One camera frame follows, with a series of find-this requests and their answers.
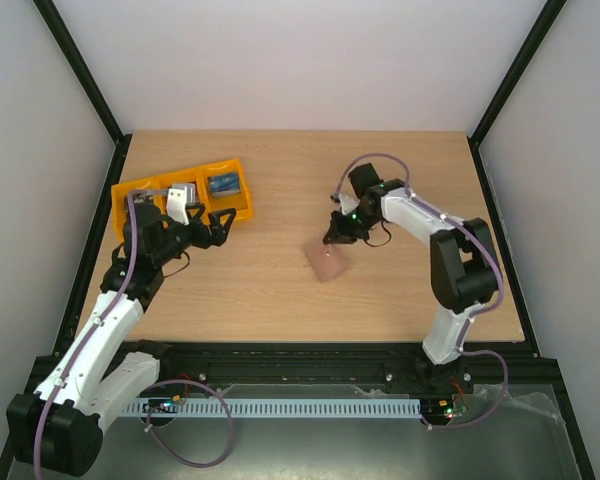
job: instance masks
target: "orange bin compartment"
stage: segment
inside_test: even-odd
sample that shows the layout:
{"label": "orange bin compartment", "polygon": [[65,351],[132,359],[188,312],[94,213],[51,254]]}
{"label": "orange bin compartment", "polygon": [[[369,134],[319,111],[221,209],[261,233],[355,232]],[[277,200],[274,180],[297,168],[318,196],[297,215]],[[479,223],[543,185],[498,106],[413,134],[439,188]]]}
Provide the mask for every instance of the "orange bin compartment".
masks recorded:
{"label": "orange bin compartment", "polygon": [[[207,196],[207,211],[215,212],[225,208],[236,209],[236,220],[249,220],[253,218],[253,207],[251,206],[251,193],[244,180],[244,172],[240,160],[233,158],[224,162],[210,163],[199,167],[203,179],[203,189]],[[240,179],[240,192],[226,197],[214,197],[211,195],[209,178],[226,173],[237,173]]]}
{"label": "orange bin compartment", "polygon": [[[234,172],[238,174],[238,178],[240,179],[240,192],[223,197],[213,197],[209,187],[209,178]],[[209,163],[198,167],[187,168],[185,170],[156,175],[154,177],[119,183],[111,187],[113,227],[121,242],[124,240],[122,229],[127,215],[125,198],[129,191],[133,189],[167,189],[174,183],[194,183],[196,185],[196,202],[205,205],[205,213],[202,216],[202,221],[206,224],[209,224],[208,214],[210,212],[224,210],[226,208],[236,209],[236,221],[253,218],[251,193],[249,192],[247,182],[244,178],[242,164],[238,158],[232,158],[222,162]],[[153,203],[160,208],[162,213],[166,214],[167,204],[164,196],[154,196]]]}

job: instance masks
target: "gray wall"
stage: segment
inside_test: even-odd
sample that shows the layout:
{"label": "gray wall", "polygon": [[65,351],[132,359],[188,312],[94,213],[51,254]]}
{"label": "gray wall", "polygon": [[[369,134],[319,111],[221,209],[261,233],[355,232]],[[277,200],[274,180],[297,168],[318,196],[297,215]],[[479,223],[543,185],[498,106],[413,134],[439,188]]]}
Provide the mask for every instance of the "gray wall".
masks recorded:
{"label": "gray wall", "polygon": [[482,152],[600,478],[600,0],[567,3]]}
{"label": "gray wall", "polygon": [[544,0],[57,0],[123,130],[463,130]]}
{"label": "gray wall", "polygon": [[0,451],[52,347],[113,144],[33,2],[0,1]]}

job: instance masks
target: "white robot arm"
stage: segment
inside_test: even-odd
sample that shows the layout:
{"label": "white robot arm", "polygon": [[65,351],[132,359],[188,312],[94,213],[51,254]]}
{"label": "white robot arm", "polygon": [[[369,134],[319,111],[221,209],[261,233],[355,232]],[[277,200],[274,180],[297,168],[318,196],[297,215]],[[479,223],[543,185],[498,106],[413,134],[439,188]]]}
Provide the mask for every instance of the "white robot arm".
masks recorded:
{"label": "white robot arm", "polygon": [[[422,347],[433,365],[456,360],[476,316],[486,309],[502,277],[486,222],[465,222],[419,198],[404,182],[382,181],[371,164],[353,169],[349,179],[356,199],[338,195],[323,242],[367,240],[369,230],[386,221],[407,230],[431,248],[431,285],[440,303]],[[463,261],[460,251],[472,254]]]}
{"label": "white robot arm", "polygon": [[[114,250],[89,320],[35,392],[16,395],[9,404],[14,456],[33,463],[36,472],[41,464],[83,475],[97,458],[113,421],[158,380],[160,359],[150,351],[129,353],[104,380],[103,376],[162,285],[162,267],[186,255],[190,246],[220,246],[227,239],[236,210],[211,212],[205,225],[201,220],[204,205],[190,205],[195,198],[193,188],[180,184],[151,192],[167,195],[168,215],[153,202],[136,203],[129,195],[124,243]],[[125,255],[119,257],[122,248]]]}

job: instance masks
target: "wooden surface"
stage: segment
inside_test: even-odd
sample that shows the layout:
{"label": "wooden surface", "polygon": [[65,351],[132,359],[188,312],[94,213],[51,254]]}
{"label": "wooden surface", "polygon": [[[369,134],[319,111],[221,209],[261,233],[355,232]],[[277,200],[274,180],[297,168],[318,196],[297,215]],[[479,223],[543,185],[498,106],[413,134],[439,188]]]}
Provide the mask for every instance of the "wooden surface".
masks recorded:
{"label": "wooden surface", "polygon": [[[387,152],[405,159],[411,185],[426,200],[464,218],[488,219],[462,133],[138,131],[122,181],[240,157],[255,218],[235,223],[220,248],[190,249],[191,266],[165,281],[129,335],[172,341],[419,341],[436,302],[428,248],[396,226],[382,248],[340,247],[351,268],[316,281],[302,245],[326,232],[329,195],[356,156]],[[377,159],[384,179],[402,177]],[[382,242],[378,229],[372,241]],[[116,246],[111,225],[102,242],[82,322]],[[165,267],[176,270],[179,261]],[[523,339],[513,300],[479,317],[471,340]]]}

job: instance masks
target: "white object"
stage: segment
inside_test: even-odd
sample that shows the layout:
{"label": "white object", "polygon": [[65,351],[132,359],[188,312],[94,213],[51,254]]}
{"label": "white object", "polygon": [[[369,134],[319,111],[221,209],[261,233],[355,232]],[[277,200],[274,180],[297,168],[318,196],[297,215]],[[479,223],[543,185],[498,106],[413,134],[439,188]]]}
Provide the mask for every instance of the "white object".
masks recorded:
{"label": "white object", "polygon": [[[429,237],[439,230],[453,230],[453,226],[415,204],[404,188],[391,190],[382,197],[382,216],[385,220],[401,226],[414,237],[429,246]],[[450,217],[462,223],[459,217]],[[481,304],[468,307],[456,314],[442,306],[438,308],[433,327],[422,342],[422,349],[436,365],[452,362],[460,356],[462,345],[475,318],[470,314],[480,308]]]}
{"label": "white object", "polygon": [[196,203],[196,186],[192,183],[174,183],[167,192],[167,215],[176,222],[189,225],[187,205]]}
{"label": "white object", "polygon": [[[56,385],[64,385],[54,403],[61,405],[66,400],[71,400],[74,407],[85,415],[99,414],[98,426],[103,433],[133,398],[155,383],[160,368],[158,360],[150,355],[130,353],[124,362],[102,381],[102,376],[118,347],[143,314],[138,300],[129,300],[126,295],[122,295],[107,317],[101,319],[100,314],[115,295],[116,292],[113,291],[98,295],[94,311],[82,331],[56,369],[36,389],[36,392],[40,392],[40,399],[46,400]],[[92,328],[96,329],[95,332],[63,382],[60,378],[62,371]]]}
{"label": "white object", "polygon": [[356,198],[352,198],[344,193],[338,194],[338,201],[340,202],[340,211],[343,215],[349,215],[358,208],[358,203],[360,203]]}

